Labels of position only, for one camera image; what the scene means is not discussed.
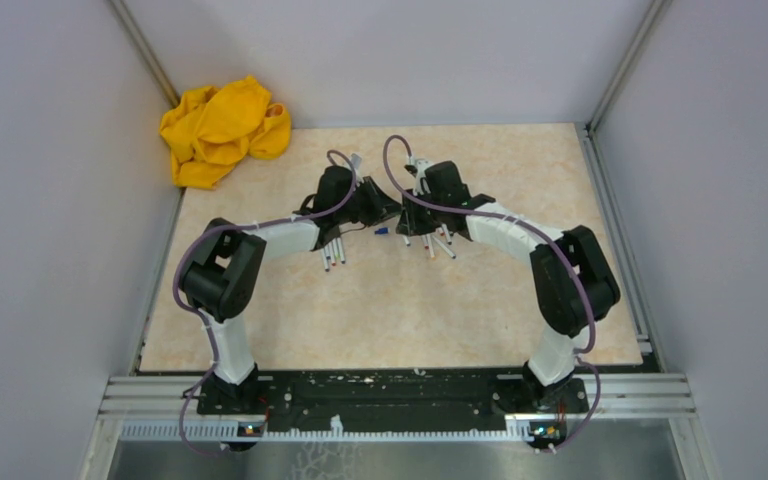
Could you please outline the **orange white marker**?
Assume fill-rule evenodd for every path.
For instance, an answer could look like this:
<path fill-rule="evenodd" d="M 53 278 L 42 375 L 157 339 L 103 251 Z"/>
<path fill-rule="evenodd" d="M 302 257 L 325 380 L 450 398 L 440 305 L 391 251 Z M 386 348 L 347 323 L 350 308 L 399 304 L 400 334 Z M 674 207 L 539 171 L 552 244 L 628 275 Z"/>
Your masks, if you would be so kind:
<path fill-rule="evenodd" d="M 436 258 L 434 247 L 433 247 L 433 237 L 431 235 L 427 235 L 427 237 L 429 241 L 428 255 L 429 255 L 429 258 L 433 260 Z"/>

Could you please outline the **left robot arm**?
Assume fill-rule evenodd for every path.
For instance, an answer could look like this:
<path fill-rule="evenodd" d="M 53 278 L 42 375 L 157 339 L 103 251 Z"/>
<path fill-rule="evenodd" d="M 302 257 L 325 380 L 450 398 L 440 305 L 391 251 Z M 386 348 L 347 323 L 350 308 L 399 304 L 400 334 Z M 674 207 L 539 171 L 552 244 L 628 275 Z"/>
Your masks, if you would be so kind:
<path fill-rule="evenodd" d="M 291 215 L 260 224 L 211 220 L 185 251 L 173 279 L 173 297 L 196 314 L 208 333 L 212 364 L 206 375 L 224 405 L 237 414 L 260 399 L 257 364 L 248 344 L 243 312 L 264 262 L 322 250 L 339 240 L 345 224 L 373 227 L 399 215 L 401 205 L 371 177 L 329 166 L 317 189 Z"/>

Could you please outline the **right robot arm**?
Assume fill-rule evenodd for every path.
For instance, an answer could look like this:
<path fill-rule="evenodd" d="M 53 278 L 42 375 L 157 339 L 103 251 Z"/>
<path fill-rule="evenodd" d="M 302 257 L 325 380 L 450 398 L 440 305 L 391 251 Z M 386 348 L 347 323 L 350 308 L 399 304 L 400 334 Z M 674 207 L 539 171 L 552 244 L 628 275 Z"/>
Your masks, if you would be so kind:
<path fill-rule="evenodd" d="M 523 398 L 536 412 L 550 411 L 562 398 L 576 356 L 592 349 L 596 322 L 621 298 L 595 233 L 583 225 L 540 226 L 491 196 L 473 195 L 451 161 L 411 157 L 405 169 L 415 186 L 402 197 L 399 234 L 427 243 L 437 232 L 460 235 L 530 267 L 546 327 L 524 365 Z"/>

